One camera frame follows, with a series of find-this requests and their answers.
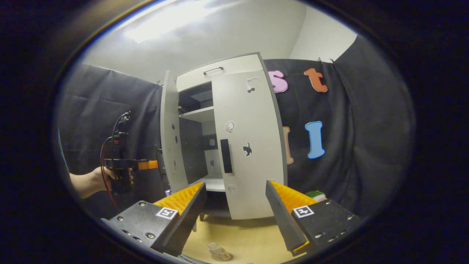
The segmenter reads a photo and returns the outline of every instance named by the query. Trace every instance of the green object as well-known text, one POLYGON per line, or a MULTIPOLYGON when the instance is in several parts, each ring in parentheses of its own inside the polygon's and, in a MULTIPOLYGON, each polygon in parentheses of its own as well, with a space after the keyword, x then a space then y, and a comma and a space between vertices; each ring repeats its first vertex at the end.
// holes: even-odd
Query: green object
POLYGON ((311 191, 311 192, 305 193, 305 195, 307 195, 311 198, 314 198, 314 197, 319 196, 321 194, 325 195, 323 192, 320 192, 320 191, 311 191))

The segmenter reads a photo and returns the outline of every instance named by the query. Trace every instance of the metal drawer handle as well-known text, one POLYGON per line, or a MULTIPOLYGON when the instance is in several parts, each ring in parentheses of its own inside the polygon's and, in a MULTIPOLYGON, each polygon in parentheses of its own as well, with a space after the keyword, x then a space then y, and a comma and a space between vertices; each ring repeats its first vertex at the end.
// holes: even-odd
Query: metal drawer handle
POLYGON ((206 70, 206 71, 204 71, 204 75, 207 75, 207 72, 209 72, 211 70, 216 70, 216 69, 223 70, 223 67, 216 67, 216 68, 213 68, 213 69, 210 69, 210 70, 206 70))

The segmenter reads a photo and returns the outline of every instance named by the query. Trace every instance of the human arm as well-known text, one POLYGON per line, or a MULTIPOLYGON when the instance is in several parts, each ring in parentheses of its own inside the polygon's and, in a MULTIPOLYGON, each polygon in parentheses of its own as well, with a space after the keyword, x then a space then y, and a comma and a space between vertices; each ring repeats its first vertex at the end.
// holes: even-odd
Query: human arm
MULTIPOLYGON (((106 185, 111 190, 111 179, 115 179, 115 175, 112 170, 108 169, 107 167, 103 168, 106 185)), ((84 175, 75 175, 70 173, 70 180, 72 181, 72 185, 80 198, 83 199, 91 196, 95 192, 106 190, 106 186, 101 175, 101 167, 97 167, 93 171, 84 175)))

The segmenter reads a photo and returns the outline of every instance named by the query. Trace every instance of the cabinet handle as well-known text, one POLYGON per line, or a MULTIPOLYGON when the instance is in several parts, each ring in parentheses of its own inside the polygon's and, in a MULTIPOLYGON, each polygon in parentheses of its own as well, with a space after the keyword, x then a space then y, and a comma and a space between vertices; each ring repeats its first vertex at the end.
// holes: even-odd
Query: cabinet handle
POLYGON ((230 146, 228 145, 228 140, 220 140, 221 147, 221 157, 223 159, 223 168, 225 173, 232 173, 233 168, 231 167, 231 155, 230 155, 230 146))
POLYGON ((207 72, 209 72, 211 70, 216 70, 216 69, 223 70, 223 67, 216 67, 216 68, 213 68, 213 69, 210 69, 210 70, 206 70, 206 71, 204 71, 204 75, 207 75, 207 72))

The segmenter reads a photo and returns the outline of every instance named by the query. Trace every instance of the small glass jar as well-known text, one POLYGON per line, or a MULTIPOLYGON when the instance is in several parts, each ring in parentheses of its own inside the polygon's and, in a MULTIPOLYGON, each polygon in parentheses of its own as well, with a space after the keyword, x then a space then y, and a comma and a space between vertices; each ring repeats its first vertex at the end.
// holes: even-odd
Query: small glass jar
POLYGON ((228 261, 233 258, 233 255, 226 252, 226 250, 220 247, 217 243, 212 242, 207 244, 210 253, 212 254, 212 258, 217 261, 228 261))

